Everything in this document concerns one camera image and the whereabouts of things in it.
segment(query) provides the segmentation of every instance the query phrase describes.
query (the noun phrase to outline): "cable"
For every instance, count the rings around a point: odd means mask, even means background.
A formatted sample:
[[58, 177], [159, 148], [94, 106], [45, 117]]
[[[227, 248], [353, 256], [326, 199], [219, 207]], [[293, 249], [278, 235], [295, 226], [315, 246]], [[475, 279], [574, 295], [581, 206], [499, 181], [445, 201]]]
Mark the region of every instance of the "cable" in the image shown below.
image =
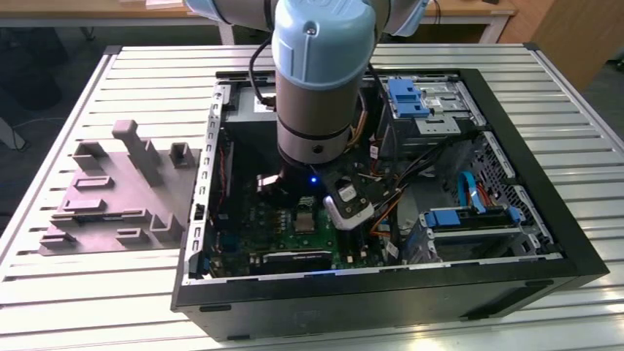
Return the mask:
[[257, 98], [257, 100], [259, 101], [259, 103], [261, 103], [263, 106], [267, 106], [267, 107], [274, 107], [273, 99], [270, 99], [270, 98], [267, 98], [267, 97], [262, 97], [262, 94], [259, 93], [259, 89], [258, 89], [258, 87], [257, 87], [257, 85], [255, 85], [255, 74], [253, 73], [253, 64], [255, 63], [257, 56], [259, 55], [259, 53], [262, 52], [262, 50], [263, 50], [263, 49], [266, 48], [266, 46], [269, 45], [271, 36], [273, 36], [273, 35], [269, 35], [269, 37], [266, 38], [266, 40], [263, 40], [263, 43], [259, 44], [259, 46], [257, 47], [257, 50], [255, 50], [255, 52], [253, 53], [251, 58], [249, 59], [249, 69], [247, 69], [249, 80], [250, 80], [250, 83], [251, 83], [253, 92], [255, 93], [255, 98]]
[[389, 165], [389, 179], [391, 179], [393, 174], [394, 174], [394, 169], [397, 166], [397, 159], [398, 159], [398, 139], [397, 139], [397, 132], [395, 132], [394, 125], [393, 125], [390, 101], [387, 100], [386, 90], [382, 87], [381, 80], [378, 79], [377, 72], [374, 71], [374, 67], [371, 66], [370, 63], [367, 63], [367, 71], [370, 72], [371, 79], [374, 80], [374, 83], [377, 85], [378, 93], [381, 94], [381, 100], [382, 100], [382, 106], [383, 106], [381, 114], [387, 119], [387, 127], [391, 132], [391, 141], [393, 141], [391, 165]]
[[26, 124], [30, 124], [33, 122], [55, 121], [55, 120], [65, 121], [66, 119], [65, 118], [35, 118], [35, 119], [30, 119], [29, 121], [25, 121], [25, 122], [19, 123], [19, 124], [15, 124], [13, 126], [13, 128], [19, 128], [21, 126], [25, 126]]
[[441, 8], [439, 8], [439, 3], [437, 0], [433, 0], [433, 3], [435, 4], [435, 18], [433, 19], [433, 24], [441, 24]]
[[25, 150], [30, 146], [30, 143], [27, 142], [27, 140], [23, 139], [23, 144], [21, 145], [21, 148], [17, 147], [15, 128], [19, 128], [19, 127], [22, 127], [26, 124], [30, 124], [33, 122], [50, 121], [50, 120], [62, 120], [62, 121], [65, 121], [65, 118], [35, 118], [35, 119], [30, 119], [29, 121], [25, 121], [25, 122], [19, 123], [19, 124], [15, 124], [14, 126], [9, 126], [10, 134], [11, 134], [10, 137], [11, 137], [11, 142], [13, 142], [13, 151], [25, 152]]
[[397, 197], [397, 199], [393, 201], [391, 205], [387, 206], [387, 209], [382, 212], [381, 216], [378, 216], [377, 221], [370, 227], [370, 234], [375, 231], [375, 228], [378, 224], [381, 223], [382, 219], [387, 217], [387, 214], [390, 214], [391, 209], [397, 206], [398, 200], [401, 197]]
[[361, 104], [361, 113], [359, 113], [359, 121], [357, 122], [357, 128], [354, 129], [353, 137], [350, 138], [349, 142], [346, 143], [346, 150], [345, 152], [355, 146], [357, 141], [359, 140], [361, 133], [363, 132], [363, 125], [366, 123], [367, 117], [367, 106], [366, 106], [366, 99], [363, 98], [363, 93], [359, 89], [357, 92], [357, 96], [359, 97], [359, 104]]

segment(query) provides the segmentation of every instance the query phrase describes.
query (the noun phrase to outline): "blue plastic clip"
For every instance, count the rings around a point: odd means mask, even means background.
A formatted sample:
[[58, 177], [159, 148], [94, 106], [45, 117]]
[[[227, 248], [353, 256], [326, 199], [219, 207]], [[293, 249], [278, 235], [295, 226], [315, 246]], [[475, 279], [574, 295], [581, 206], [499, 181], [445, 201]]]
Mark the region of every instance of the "blue plastic clip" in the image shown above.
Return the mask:
[[481, 204], [481, 199], [478, 198], [478, 191], [477, 191], [477, 182], [474, 181], [474, 176], [471, 175], [470, 172], [462, 171], [458, 174], [458, 179], [457, 179], [457, 197], [458, 197], [458, 205], [459, 206], [466, 206], [466, 197], [465, 197], [465, 187], [463, 187], [463, 182], [467, 183], [467, 191], [469, 191], [469, 199], [471, 201], [471, 206], [477, 209], [477, 213], [482, 214], [485, 213], [485, 207]]
[[433, 215], [435, 216], [437, 225], [447, 226], [447, 225], [459, 225], [458, 215], [455, 210], [437, 210], [433, 211]]
[[429, 109], [422, 106], [419, 97], [422, 93], [406, 79], [387, 80], [387, 94], [397, 109], [398, 118], [426, 118]]
[[509, 214], [509, 217], [510, 217], [510, 220], [513, 221], [513, 223], [519, 223], [519, 221], [521, 221], [519, 210], [517, 208], [514, 208], [513, 206], [510, 206], [506, 209], [506, 213]]
[[429, 228], [437, 226], [435, 216], [430, 212], [425, 213], [425, 223]]

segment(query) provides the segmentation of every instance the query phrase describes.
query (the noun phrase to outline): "black cable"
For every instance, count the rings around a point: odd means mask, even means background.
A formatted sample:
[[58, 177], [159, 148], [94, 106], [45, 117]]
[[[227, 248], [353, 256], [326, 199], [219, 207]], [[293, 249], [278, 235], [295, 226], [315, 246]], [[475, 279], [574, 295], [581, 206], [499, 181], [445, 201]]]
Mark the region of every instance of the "black cable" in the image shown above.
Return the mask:
[[370, 63], [367, 63], [367, 71], [370, 72], [371, 79], [374, 80], [374, 83], [377, 85], [378, 89], [378, 94], [381, 95], [381, 100], [382, 100], [382, 117], [385, 116], [387, 119], [387, 127], [391, 133], [391, 165], [389, 165], [389, 178], [387, 180], [391, 181], [391, 177], [394, 174], [394, 169], [397, 166], [397, 159], [398, 159], [398, 139], [397, 139], [397, 131], [394, 129], [393, 125], [393, 116], [391, 116], [391, 107], [390, 107], [390, 101], [387, 100], [387, 95], [386, 95], [386, 90], [382, 87], [381, 80], [378, 79], [377, 71], [374, 71], [374, 67], [371, 66]]
[[263, 0], [263, 22], [266, 23], [266, 28], [269, 31], [273, 31], [273, 7], [271, 7], [271, 1], [270, 0]]
[[467, 132], [465, 134], [461, 134], [461, 135], [455, 135], [453, 137], [446, 137], [441, 142], [438, 142], [431, 148], [429, 148], [429, 150], [426, 150], [413, 161], [411, 163], [409, 164], [409, 166], [405, 168], [405, 171], [401, 173], [401, 175], [398, 176], [398, 179], [397, 179], [397, 182], [395, 182], [395, 185], [394, 186], [399, 186], [401, 185], [401, 182], [403, 179], [406, 179], [406, 177], [409, 176], [409, 174], [418, 174], [419, 172], [422, 172], [426, 168], [429, 168], [433, 163], [437, 161], [437, 159], [439, 158], [441, 156], [441, 153], [443, 151], [443, 149], [451, 145], [453, 143], [457, 143], [459, 141], [463, 141], [463, 140], [469, 140], [471, 139], [473, 137], [475, 137], [478, 134], [478, 131], [471, 131], [471, 132]]
[[439, 3], [437, 0], [433, 0], [433, 3], [435, 4], [435, 18], [433, 20], [433, 24], [441, 24], [441, 8], [439, 8]]
[[262, 93], [259, 93], [259, 89], [258, 89], [258, 87], [255, 85], [255, 75], [253, 73], [253, 64], [255, 63], [257, 56], [259, 55], [259, 53], [262, 52], [265, 47], [269, 45], [271, 36], [273, 35], [269, 35], [269, 37], [266, 38], [263, 43], [259, 44], [255, 52], [253, 53], [251, 58], [249, 59], [249, 69], [247, 69], [249, 80], [250, 80], [250, 83], [251, 83], [253, 92], [255, 93], [255, 98], [259, 101], [259, 103], [263, 106], [267, 106], [267, 107], [274, 106], [274, 100], [271, 98], [262, 97]]

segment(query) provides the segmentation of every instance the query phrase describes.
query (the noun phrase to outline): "wooden desk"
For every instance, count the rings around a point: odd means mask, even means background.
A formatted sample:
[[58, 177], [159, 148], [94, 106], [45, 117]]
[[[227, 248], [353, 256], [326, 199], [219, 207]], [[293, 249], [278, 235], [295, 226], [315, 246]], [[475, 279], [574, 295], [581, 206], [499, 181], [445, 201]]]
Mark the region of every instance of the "wooden desk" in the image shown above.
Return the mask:
[[[438, 0], [442, 24], [486, 24], [481, 42], [495, 42], [515, 7], [509, 0], [498, 5], [481, 0]], [[435, 17], [433, 1], [423, 24]], [[0, 0], [0, 27], [41, 26], [181, 26], [215, 23], [193, 15], [187, 8], [146, 10], [141, 1], [119, 4], [117, 0]], [[229, 26], [219, 26], [223, 44], [233, 44]]]

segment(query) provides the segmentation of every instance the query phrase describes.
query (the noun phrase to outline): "floor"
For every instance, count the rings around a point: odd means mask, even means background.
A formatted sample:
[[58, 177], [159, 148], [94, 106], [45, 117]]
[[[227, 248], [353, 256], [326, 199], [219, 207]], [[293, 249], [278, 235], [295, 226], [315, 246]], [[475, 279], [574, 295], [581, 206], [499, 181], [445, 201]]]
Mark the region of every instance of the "floor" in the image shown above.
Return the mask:
[[[107, 45], [219, 44], [218, 32], [211, 26], [183, 26], [174, 29], [170, 27], [95, 28], [93, 33], [95, 40], [91, 42], [85, 41], [75, 28], [61, 28], [55, 32], [69, 56], [67, 63], [51, 69], [63, 95], [59, 103], [45, 111], [29, 112], [0, 90], [0, 116], [5, 121], [15, 125], [37, 119], [17, 129], [23, 139], [30, 141], [30, 146], [23, 152], [10, 151], [0, 144], [0, 234], [62, 126], [59, 119], [50, 118], [66, 118], [69, 115], [103, 48]], [[262, 34], [254, 31], [237, 29], [234, 35], [241, 44], [259, 44], [262, 41]], [[624, 136], [622, 91], [624, 73], [615, 70], [613, 64], [606, 64], [582, 94], [619, 136]]]

